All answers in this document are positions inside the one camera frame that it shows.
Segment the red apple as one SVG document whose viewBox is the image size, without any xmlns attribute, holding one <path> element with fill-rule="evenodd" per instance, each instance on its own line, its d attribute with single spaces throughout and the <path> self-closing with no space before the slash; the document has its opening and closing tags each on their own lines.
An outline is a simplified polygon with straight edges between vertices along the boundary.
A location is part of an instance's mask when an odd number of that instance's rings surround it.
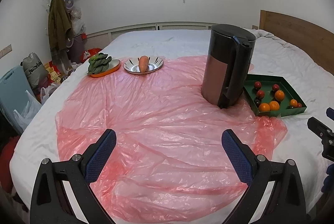
<svg viewBox="0 0 334 224">
<path fill-rule="evenodd" d="M 272 85 L 272 91 L 276 92 L 280 89 L 280 86 L 278 84 Z"/>
<path fill-rule="evenodd" d="M 254 88 L 255 88 L 256 90 L 260 89 L 261 87 L 262 87 L 262 84 L 261 84 L 260 81 L 256 81 L 256 82 L 254 83 Z"/>
</svg>

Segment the dark plum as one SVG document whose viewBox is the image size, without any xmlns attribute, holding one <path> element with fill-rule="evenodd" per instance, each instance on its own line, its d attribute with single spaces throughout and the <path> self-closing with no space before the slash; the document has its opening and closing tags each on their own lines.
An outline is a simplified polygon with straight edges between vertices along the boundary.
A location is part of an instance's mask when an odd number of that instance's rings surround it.
<svg viewBox="0 0 334 224">
<path fill-rule="evenodd" d="M 259 107 L 259 106 L 260 106 L 260 104 L 261 104 L 261 101 L 260 101 L 260 100 L 258 100 L 258 99 L 256 99 L 256 100 L 254 101 L 254 103 L 255 103 L 255 105 L 256 105 L 257 107 Z"/>
</svg>

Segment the orange in tray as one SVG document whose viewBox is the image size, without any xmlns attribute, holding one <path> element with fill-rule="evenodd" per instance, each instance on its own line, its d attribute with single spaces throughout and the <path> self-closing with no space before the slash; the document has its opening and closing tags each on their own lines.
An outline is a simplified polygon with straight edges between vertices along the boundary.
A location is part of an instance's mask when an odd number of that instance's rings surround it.
<svg viewBox="0 0 334 224">
<path fill-rule="evenodd" d="M 276 101 L 282 102 L 285 98 L 285 93 L 279 89 L 278 91 L 275 92 L 274 98 L 276 99 Z"/>
<path fill-rule="evenodd" d="M 271 101 L 269 107 L 270 111 L 278 111 L 280 109 L 280 104 L 277 101 Z"/>
</svg>

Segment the green tray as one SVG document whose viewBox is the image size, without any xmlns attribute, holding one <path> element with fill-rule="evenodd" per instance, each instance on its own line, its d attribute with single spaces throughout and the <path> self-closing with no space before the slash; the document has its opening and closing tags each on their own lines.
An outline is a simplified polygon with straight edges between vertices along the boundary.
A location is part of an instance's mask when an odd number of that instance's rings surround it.
<svg viewBox="0 0 334 224">
<path fill-rule="evenodd" d="M 305 112 L 307 108 L 282 76 L 248 74 L 243 91 L 256 116 L 292 116 Z"/>
</svg>

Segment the wooden headboard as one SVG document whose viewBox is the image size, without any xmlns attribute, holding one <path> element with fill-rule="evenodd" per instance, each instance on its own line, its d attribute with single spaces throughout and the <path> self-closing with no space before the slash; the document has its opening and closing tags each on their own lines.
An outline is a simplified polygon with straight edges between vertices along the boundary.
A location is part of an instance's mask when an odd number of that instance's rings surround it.
<svg viewBox="0 0 334 224">
<path fill-rule="evenodd" d="M 333 73 L 333 33 L 293 16 L 261 10 L 259 28 L 299 47 L 315 63 Z"/>
</svg>

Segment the red fruit in tray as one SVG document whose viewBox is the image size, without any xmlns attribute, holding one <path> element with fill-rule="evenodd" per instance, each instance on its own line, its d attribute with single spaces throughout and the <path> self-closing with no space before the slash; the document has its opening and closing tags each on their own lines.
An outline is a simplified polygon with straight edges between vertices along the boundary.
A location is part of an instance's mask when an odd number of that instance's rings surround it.
<svg viewBox="0 0 334 224">
<path fill-rule="evenodd" d="M 264 98 L 264 96 L 265 96 L 265 93 L 264 93 L 263 90 L 260 89 L 260 90 L 257 91 L 257 93 L 256 93 L 256 98 L 257 99 L 262 100 Z"/>
</svg>

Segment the white crumpled duvet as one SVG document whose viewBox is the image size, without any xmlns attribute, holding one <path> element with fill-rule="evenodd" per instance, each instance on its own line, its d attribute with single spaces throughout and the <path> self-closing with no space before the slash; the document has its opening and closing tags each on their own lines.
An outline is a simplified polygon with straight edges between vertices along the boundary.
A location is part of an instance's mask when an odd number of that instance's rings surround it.
<svg viewBox="0 0 334 224">
<path fill-rule="evenodd" d="M 262 29 L 247 29 L 247 31 L 251 32 L 252 34 L 255 35 L 255 37 L 258 39 L 260 37 L 265 37 L 267 39 L 272 39 L 274 41 L 279 42 L 280 44 L 285 44 L 286 42 L 282 39 L 280 39 L 279 37 L 275 36 L 273 33 L 264 31 Z"/>
</svg>

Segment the white plastic bag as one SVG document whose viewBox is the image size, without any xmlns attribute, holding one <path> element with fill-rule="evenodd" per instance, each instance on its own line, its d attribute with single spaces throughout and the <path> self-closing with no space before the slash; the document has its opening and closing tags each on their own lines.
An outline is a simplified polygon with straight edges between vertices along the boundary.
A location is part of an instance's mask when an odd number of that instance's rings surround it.
<svg viewBox="0 0 334 224">
<path fill-rule="evenodd" d="M 27 128 L 42 107 L 42 104 L 28 90 L 25 91 L 25 94 L 28 97 L 28 101 L 22 112 L 19 113 L 16 109 L 13 110 L 14 118 L 22 131 Z"/>
</svg>

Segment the black pink kettle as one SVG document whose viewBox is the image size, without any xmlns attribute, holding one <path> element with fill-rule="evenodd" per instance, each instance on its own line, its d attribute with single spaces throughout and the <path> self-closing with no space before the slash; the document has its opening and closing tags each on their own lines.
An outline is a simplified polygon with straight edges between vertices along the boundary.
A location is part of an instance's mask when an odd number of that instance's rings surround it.
<svg viewBox="0 0 334 224">
<path fill-rule="evenodd" d="M 242 94 L 250 68 L 256 37 L 231 24 L 211 27 L 202 96 L 221 109 L 234 105 Z"/>
</svg>

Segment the blue board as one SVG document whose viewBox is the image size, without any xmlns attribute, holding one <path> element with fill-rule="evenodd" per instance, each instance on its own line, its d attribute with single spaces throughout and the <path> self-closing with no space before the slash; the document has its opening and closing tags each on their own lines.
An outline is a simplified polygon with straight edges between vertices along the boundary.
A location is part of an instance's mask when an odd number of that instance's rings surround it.
<svg viewBox="0 0 334 224">
<path fill-rule="evenodd" d="M 19 135 L 23 130 L 14 117 L 14 110 L 21 113 L 27 105 L 26 91 L 33 95 L 22 66 L 15 66 L 1 77 L 1 112 Z"/>
</svg>

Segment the pink plastic sheet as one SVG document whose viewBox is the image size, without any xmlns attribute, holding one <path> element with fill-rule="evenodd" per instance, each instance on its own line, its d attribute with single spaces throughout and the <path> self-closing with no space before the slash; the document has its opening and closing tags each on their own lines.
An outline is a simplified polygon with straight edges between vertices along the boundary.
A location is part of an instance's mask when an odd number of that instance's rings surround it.
<svg viewBox="0 0 334 224">
<path fill-rule="evenodd" d="M 286 135 L 281 120 L 256 116 L 245 99 L 227 109 L 207 102 L 205 63 L 181 57 L 148 75 L 86 76 L 56 115 L 62 161 L 115 131 L 117 145 L 92 184 L 111 217 L 163 223 L 218 211 L 246 189 L 221 145 L 223 131 L 268 158 Z"/>
</svg>

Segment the green leafy vegetable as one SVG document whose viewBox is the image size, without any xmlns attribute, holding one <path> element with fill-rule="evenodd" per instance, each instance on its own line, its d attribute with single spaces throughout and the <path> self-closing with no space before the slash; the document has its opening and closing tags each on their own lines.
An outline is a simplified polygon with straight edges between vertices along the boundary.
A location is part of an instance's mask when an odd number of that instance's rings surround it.
<svg viewBox="0 0 334 224">
<path fill-rule="evenodd" d="M 103 73 L 108 70 L 112 57 L 108 54 L 97 53 L 89 58 L 88 75 Z"/>
</svg>

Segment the carrot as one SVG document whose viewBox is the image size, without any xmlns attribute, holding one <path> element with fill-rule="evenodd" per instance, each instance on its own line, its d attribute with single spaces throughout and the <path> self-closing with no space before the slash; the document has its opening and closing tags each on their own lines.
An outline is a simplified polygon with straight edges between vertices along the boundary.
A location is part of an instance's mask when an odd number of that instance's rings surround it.
<svg viewBox="0 0 334 224">
<path fill-rule="evenodd" d="M 144 73 L 148 71 L 149 58 L 147 56 L 141 56 L 139 58 L 139 71 Z"/>
</svg>

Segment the green jacket on rack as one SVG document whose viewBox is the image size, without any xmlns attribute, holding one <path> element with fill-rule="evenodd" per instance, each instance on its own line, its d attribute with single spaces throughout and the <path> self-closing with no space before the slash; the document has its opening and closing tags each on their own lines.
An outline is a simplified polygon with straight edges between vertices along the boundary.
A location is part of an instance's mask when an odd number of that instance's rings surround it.
<svg viewBox="0 0 334 224">
<path fill-rule="evenodd" d="M 71 17 L 64 0 L 50 2 L 48 37 L 52 57 L 66 49 L 66 43 L 74 38 Z"/>
</svg>

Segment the small fan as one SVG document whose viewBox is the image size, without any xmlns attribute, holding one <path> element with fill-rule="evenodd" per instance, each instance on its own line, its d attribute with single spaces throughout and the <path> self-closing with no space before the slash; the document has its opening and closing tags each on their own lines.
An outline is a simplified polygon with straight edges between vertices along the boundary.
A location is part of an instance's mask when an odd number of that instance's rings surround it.
<svg viewBox="0 0 334 224">
<path fill-rule="evenodd" d="M 74 0 L 64 0 L 67 10 L 71 10 L 74 7 Z"/>
</svg>

